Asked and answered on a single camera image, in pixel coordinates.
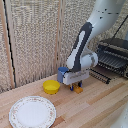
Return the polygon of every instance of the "wooden countertop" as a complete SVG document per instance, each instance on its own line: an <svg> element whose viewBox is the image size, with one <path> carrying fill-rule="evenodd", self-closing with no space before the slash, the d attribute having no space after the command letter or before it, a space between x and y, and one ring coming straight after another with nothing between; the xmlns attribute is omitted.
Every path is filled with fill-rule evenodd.
<svg viewBox="0 0 128 128"><path fill-rule="evenodd" d="M124 78L106 85L90 76L83 81L80 94L63 84L57 94L46 94L43 82L56 78L50 76L0 94L0 128L12 128L8 120L10 108L26 96L42 96L54 104L57 118L51 128L110 128L128 101L128 82Z"/></svg>

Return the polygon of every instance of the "woven blind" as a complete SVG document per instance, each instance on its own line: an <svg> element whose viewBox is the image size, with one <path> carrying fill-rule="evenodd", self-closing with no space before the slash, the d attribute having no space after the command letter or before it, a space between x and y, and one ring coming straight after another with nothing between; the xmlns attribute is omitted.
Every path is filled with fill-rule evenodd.
<svg viewBox="0 0 128 128"><path fill-rule="evenodd" d="M0 93L14 88L3 1L0 0Z"/></svg>
<svg viewBox="0 0 128 128"><path fill-rule="evenodd" d="M8 0L17 86L54 74L59 0Z"/></svg>
<svg viewBox="0 0 128 128"><path fill-rule="evenodd" d="M94 7L95 0L65 0L65 10L63 19L63 29L60 46L59 66L66 66L67 57L70 55L73 44L79 33L80 28L85 24ZM110 38L114 35L119 25L128 14L128 0L126 0L118 20L108 31L93 38L88 47L95 51L97 42L102 39ZM128 21L120 29L116 37L124 39L128 30Z"/></svg>

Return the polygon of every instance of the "small yellow bowl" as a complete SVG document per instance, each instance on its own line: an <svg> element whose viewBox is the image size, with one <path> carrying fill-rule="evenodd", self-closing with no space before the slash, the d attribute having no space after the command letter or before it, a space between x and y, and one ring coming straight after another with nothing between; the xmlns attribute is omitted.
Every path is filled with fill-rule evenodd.
<svg viewBox="0 0 128 128"><path fill-rule="evenodd" d="M58 92L60 87L59 82L55 80L47 80L43 83L44 92L48 94L55 94Z"/></svg>

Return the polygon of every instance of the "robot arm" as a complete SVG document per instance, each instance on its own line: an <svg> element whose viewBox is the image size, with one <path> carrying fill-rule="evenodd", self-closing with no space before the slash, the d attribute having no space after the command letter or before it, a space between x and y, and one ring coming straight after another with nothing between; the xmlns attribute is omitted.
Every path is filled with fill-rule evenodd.
<svg viewBox="0 0 128 128"><path fill-rule="evenodd" d="M71 72L78 72L97 65L97 54L90 51L87 45L93 37L113 26L124 2L125 0L96 0L93 12L81 28L67 59L67 67Z"/></svg>

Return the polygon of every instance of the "cable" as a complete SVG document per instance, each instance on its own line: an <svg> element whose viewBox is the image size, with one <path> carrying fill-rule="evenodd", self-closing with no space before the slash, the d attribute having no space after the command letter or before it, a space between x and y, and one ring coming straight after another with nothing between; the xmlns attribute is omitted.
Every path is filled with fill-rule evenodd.
<svg viewBox="0 0 128 128"><path fill-rule="evenodd" d="M122 27L122 25L124 24L124 22L127 20L128 15L125 17L125 19L123 20L123 22L121 23L121 25L119 26L119 28L117 29L116 33L114 34L114 36L111 38L111 40L109 41L108 45L104 48L104 50L102 52L104 52L108 46L110 45L110 43L112 42L112 40L115 38L117 32L120 30L120 28Z"/></svg>

